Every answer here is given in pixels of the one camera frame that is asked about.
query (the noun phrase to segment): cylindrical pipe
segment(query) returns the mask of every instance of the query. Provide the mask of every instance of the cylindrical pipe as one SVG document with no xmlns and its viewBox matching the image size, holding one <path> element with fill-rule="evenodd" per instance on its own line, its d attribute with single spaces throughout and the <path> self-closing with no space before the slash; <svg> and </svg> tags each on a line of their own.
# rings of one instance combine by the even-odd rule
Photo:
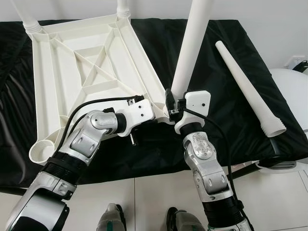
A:
<svg viewBox="0 0 308 231">
<path fill-rule="evenodd" d="M 222 41 L 218 41 L 215 45 L 236 83 L 258 117 L 265 135 L 267 137 L 274 137 L 285 132 L 286 128 L 282 121 L 269 109 Z"/>
<path fill-rule="evenodd" d="M 116 15 L 119 19 L 128 18 L 130 20 L 130 11 L 127 0 L 117 0 Z"/>
<path fill-rule="evenodd" d="M 193 0 L 171 91 L 175 100 L 187 91 L 214 0 Z"/>
<path fill-rule="evenodd" d="M 23 21 L 24 28 L 28 34 L 40 33 L 42 31 L 42 27 L 39 25 L 38 21 L 26 10 L 24 0 L 11 0 L 11 3 Z"/>
</svg>

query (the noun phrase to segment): black fabric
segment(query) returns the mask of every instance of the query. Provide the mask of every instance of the black fabric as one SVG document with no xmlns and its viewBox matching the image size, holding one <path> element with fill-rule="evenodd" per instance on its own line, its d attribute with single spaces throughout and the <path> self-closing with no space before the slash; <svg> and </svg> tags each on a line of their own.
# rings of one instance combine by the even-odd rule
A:
<svg viewBox="0 0 308 231">
<path fill-rule="evenodd" d="M 171 87 L 187 20 L 132 19 L 163 86 Z M 44 21 L 41 24 L 59 23 Z M 31 40 L 19 22 L 0 23 L 0 185 L 28 186 L 40 166 L 28 151 L 36 141 L 35 98 Z M 215 42 L 222 40 L 287 131 L 274 138 L 279 155 L 236 85 Z M 276 158 L 297 160 L 308 156 L 308 141 L 261 57 L 238 21 L 210 21 L 189 90 L 211 93 L 209 117 L 221 125 L 231 144 L 232 163 Z M 224 141 L 210 124 L 205 131 L 227 164 Z M 129 137 L 104 141 L 79 183 L 95 183 L 176 172 L 188 169 L 182 139 L 173 126 L 147 124 L 135 131 L 139 146 Z"/>
</svg>

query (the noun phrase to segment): black wire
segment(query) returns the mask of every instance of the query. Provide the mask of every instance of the black wire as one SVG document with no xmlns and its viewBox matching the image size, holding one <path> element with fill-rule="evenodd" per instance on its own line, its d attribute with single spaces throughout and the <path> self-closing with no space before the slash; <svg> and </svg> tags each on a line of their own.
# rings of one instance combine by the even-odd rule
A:
<svg viewBox="0 0 308 231">
<path fill-rule="evenodd" d="M 205 121 L 211 123 L 215 128 L 217 128 L 217 130 L 221 133 L 224 141 L 225 141 L 225 144 L 226 144 L 226 152 L 227 152 L 227 156 L 228 156 L 228 172 L 229 172 L 229 181 L 230 181 L 230 186 L 231 186 L 231 189 L 233 191 L 233 196 L 234 196 L 234 199 L 236 200 L 236 202 L 238 203 L 238 199 L 237 199 L 237 195 L 236 195 L 236 191 L 235 191 L 235 187 L 234 187 L 234 182 L 233 182 L 233 176 L 232 176 L 232 170 L 231 170 L 231 152 L 230 152 L 230 145 L 229 145 L 229 142 L 228 142 L 228 139 L 227 139 L 227 136 L 226 134 L 223 132 L 223 130 L 220 128 L 220 126 L 215 123 L 213 120 L 207 118 L 206 116 L 200 114 L 200 113 L 197 113 L 197 112 L 194 112 L 192 110 L 189 110 L 187 108 L 183 108 L 183 111 L 185 112 L 188 112 L 194 116 L 197 116 L 197 117 L 200 117 L 202 119 L 204 119 Z M 254 227 L 252 226 L 252 224 L 250 223 L 247 215 L 245 214 L 245 212 L 243 211 L 243 209 L 240 209 L 240 212 L 242 214 L 242 216 L 244 218 L 247 219 L 247 222 L 251 228 L 252 231 L 254 231 Z"/>
<path fill-rule="evenodd" d="M 76 122 L 74 123 L 74 125 L 72 126 L 72 129 L 69 131 L 69 134 L 72 134 L 72 132 L 74 131 L 74 129 L 76 128 L 77 124 L 86 116 L 87 113 L 85 113 L 84 115 L 82 115 L 81 117 L 78 118 L 78 120 L 76 120 Z"/>
<path fill-rule="evenodd" d="M 108 102 L 108 101 L 120 101 L 120 100 L 131 100 L 131 99 L 134 99 L 135 96 L 130 96 L 130 97 L 118 97 L 118 98 L 107 98 L 107 99 L 99 99 L 99 100 L 91 100 L 91 101 L 88 101 L 88 102 L 85 102 L 81 105 L 79 105 L 73 112 L 72 114 L 70 115 L 70 117 L 68 118 L 67 120 L 67 123 L 66 123 L 66 126 L 64 128 L 64 131 L 63 131 L 63 135 L 61 137 L 61 140 L 59 142 L 59 145 L 56 149 L 56 151 L 54 153 L 57 153 L 60 148 L 62 147 L 63 143 L 64 143 L 64 140 L 66 138 L 66 135 L 67 135 L 67 132 L 68 132 L 68 129 L 69 129 L 69 126 L 73 120 L 73 117 L 74 115 L 84 106 L 87 106 L 89 104 L 92 104 L 92 103 L 102 103 L 102 102 Z"/>
</svg>

